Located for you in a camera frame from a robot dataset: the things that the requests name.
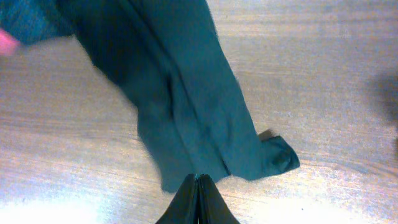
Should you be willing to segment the black leggings red waistband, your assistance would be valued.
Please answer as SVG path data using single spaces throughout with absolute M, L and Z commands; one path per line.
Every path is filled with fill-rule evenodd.
M 1 27 L 24 45 L 74 35 L 137 108 L 166 192 L 188 174 L 256 180 L 300 165 L 282 137 L 257 135 L 205 0 L 2 1 Z

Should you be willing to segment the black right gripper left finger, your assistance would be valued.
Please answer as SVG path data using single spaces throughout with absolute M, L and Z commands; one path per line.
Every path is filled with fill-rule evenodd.
M 198 223 L 198 177 L 186 176 L 164 214 L 155 224 L 197 224 Z

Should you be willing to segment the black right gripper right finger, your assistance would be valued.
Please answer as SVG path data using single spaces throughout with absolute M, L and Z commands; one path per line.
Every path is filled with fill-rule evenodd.
M 209 175 L 198 179 L 198 209 L 200 224 L 239 224 Z

